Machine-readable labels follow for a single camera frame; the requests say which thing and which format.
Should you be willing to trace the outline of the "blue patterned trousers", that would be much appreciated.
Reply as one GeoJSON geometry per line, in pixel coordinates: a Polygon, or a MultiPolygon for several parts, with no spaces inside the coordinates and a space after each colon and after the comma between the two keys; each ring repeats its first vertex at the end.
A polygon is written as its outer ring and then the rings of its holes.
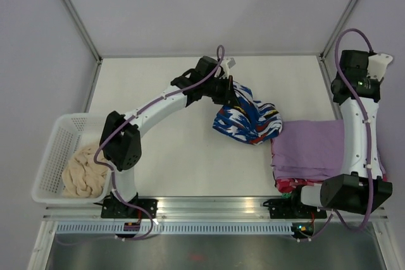
{"type": "Polygon", "coordinates": [[[214,118],[212,128],[238,142],[259,145],[280,135],[282,117],[275,105],[255,100],[250,88],[234,82],[239,104],[222,106],[214,118]]]}

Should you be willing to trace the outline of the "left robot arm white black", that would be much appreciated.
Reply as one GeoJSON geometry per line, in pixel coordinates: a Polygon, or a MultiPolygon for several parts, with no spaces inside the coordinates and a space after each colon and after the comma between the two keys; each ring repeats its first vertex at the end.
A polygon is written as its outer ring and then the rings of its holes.
{"type": "Polygon", "coordinates": [[[167,116],[182,110],[202,97],[214,104],[238,106],[230,69],[234,58],[213,59],[203,56],[195,68],[174,78],[170,85],[146,105],[126,114],[107,115],[100,148],[112,170],[112,194],[118,199],[115,209],[123,217],[132,217],[138,209],[134,166],[142,155],[142,137],[167,116]]]}

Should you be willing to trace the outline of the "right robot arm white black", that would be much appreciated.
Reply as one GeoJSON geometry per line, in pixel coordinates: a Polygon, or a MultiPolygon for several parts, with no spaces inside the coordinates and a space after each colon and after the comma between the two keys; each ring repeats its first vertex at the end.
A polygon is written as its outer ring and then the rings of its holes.
{"type": "Polygon", "coordinates": [[[342,51],[331,91],[344,122],[343,163],[337,176],[304,186],[289,200],[294,216],[304,216],[311,207],[367,215],[392,195],[392,184],[383,178],[376,131],[380,84],[392,60],[373,51],[342,51]]]}

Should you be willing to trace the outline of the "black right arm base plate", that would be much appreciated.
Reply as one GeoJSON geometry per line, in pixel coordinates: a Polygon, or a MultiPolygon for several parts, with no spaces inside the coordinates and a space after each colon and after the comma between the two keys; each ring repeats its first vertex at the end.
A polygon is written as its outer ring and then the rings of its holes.
{"type": "Polygon", "coordinates": [[[326,219],[327,212],[316,207],[307,206],[292,199],[277,198],[263,202],[271,219],[326,219]]]}

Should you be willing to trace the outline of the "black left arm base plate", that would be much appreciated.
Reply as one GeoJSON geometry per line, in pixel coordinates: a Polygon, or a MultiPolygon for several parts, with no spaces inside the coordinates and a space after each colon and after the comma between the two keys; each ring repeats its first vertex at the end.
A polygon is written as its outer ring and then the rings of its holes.
{"type": "Polygon", "coordinates": [[[148,219],[150,215],[153,219],[156,217],[158,210],[157,199],[139,198],[136,195],[129,204],[140,207],[133,208],[125,205],[118,200],[112,193],[107,195],[101,206],[101,218],[103,219],[148,219]]]}

